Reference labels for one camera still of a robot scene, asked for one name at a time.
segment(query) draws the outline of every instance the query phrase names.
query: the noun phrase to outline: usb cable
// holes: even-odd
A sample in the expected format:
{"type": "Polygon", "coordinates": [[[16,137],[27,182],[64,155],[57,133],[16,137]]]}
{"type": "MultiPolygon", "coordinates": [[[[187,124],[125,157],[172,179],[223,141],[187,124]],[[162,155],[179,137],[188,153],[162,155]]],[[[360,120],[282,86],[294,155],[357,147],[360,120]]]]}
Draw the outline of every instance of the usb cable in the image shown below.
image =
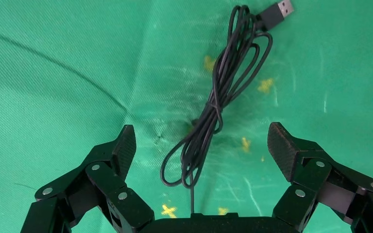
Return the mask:
{"type": "Polygon", "coordinates": [[[161,166],[161,180],[165,185],[177,186],[182,183],[190,189],[191,213],[194,213],[194,186],[201,175],[211,139],[223,127],[222,110],[251,83],[267,59],[272,47],[272,36],[268,31],[284,21],[293,11],[290,0],[275,3],[258,15],[251,14],[246,5],[233,8],[227,45],[216,59],[212,72],[212,91],[208,102],[200,117],[193,120],[194,129],[166,155],[161,166]],[[268,39],[268,45],[260,59],[261,49],[254,41],[259,37],[268,39]],[[235,77],[250,49],[255,50],[252,61],[242,75],[235,77]],[[165,179],[165,167],[181,146],[181,178],[168,182],[165,179]]]}

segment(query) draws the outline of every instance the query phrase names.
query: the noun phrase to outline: usb plug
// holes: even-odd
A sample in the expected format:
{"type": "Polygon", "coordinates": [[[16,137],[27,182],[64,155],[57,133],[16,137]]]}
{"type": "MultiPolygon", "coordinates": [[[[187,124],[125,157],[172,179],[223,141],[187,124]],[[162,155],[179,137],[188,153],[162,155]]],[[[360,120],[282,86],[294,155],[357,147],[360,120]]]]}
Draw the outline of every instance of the usb plug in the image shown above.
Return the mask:
{"type": "Polygon", "coordinates": [[[262,22],[262,30],[269,31],[294,11],[290,0],[274,3],[256,16],[262,22]]]}

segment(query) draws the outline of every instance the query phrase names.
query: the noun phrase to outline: green fabric surface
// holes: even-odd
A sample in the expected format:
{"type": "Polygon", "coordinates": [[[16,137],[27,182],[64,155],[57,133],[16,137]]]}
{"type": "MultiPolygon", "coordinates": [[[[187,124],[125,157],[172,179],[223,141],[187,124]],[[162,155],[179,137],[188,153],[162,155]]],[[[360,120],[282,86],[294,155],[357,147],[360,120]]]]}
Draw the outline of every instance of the green fabric surface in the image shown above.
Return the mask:
{"type": "MultiPolygon", "coordinates": [[[[0,233],[19,232],[35,191],[124,124],[137,137],[127,184],[156,218],[169,217],[162,205],[188,217],[189,191],[161,183],[162,159],[205,104],[205,57],[225,45],[233,6],[259,12],[271,3],[0,0],[0,233]]],[[[292,3],[256,80],[223,112],[196,186],[197,212],[271,215],[288,187],[266,146],[273,121],[373,177],[373,1],[292,3]]],[[[170,160],[170,179],[179,166],[170,160]]],[[[113,230],[94,209],[74,232],[113,230]]],[[[320,205],[305,232],[350,230],[320,205]]]]}

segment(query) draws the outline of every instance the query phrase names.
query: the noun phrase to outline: black cable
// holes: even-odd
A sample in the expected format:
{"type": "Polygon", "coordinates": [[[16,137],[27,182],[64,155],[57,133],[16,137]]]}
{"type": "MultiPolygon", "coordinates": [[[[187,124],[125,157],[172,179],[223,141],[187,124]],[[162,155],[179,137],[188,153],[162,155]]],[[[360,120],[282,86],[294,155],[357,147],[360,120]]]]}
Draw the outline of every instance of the black cable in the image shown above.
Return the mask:
{"type": "Polygon", "coordinates": [[[84,75],[82,72],[78,71],[77,69],[61,62],[61,61],[58,61],[56,60],[55,58],[52,58],[36,49],[33,49],[31,47],[28,47],[24,44],[21,44],[7,36],[4,36],[2,34],[0,34],[0,40],[2,41],[5,41],[9,44],[12,44],[20,49],[23,49],[23,50],[26,50],[28,52],[30,52],[31,54],[34,54],[36,56],[39,56],[49,62],[52,62],[54,63],[55,65],[59,66],[59,67],[62,67],[64,68],[65,70],[68,70],[69,72],[75,74],[76,76],[80,77],[81,79],[83,79],[84,81],[86,81],[87,83],[89,83],[90,85],[92,85],[94,88],[96,88],[97,90],[101,91],[103,94],[105,94],[114,104],[116,104],[119,108],[121,108],[122,110],[124,110],[125,113],[128,112],[128,109],[122,104],[120,103],[114,96],[112,96],[110,93],[108,93],[103,87],[101,87],[99,84],[95,83],[94,81],[92,81],[89,77],[87,77],[86,75],[84,75]]]}
{"type": "Polygon", "coordinates": [[[249,8],[245,5],[236,6],[232,10],[229,20],[227,45],[215,62],[212,72],[213,87],[204,110],[196,121],[194,129],[168,153],[162,162],[160,173],[161,180],[165,185],[177,186],[182,183],[184,187],[190,189],[191,213],[194,213],[194,186],[201,175],[211,139],[223,127],[222,110],[251,83],[271,50],[272,36],[268,32],[263,32],[263,30],[268,30],[265,29],[265,25],[268,24],[259,17],[261,15],[251,14],[249,8]],[[260,55],[260,46],[254,43],[254,40],[259,37],[266,37],[268,45],[258,64],[255,65],[260,55]],[[243,74],[234,82],[234,77],[250,49],[255,50],[252,61],[243,74]],[[165,179],[165,167],[170,157],[182,145],[181,178],[175,182],[168,182],[165,179]]]}

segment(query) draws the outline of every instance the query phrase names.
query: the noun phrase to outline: textured rubber pad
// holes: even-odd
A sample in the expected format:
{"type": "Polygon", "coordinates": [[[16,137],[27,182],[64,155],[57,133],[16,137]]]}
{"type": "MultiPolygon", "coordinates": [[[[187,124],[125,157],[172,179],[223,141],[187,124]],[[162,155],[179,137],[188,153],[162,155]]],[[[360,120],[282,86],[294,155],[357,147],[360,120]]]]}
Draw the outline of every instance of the textured rubber pad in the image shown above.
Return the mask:
{"type": "Polygon", "coordinates": [[[293,138],[281,123],[271,123],[268,130],[268,150],[288,182],[291,181],[295,171],[299,151],[293,138]]]}

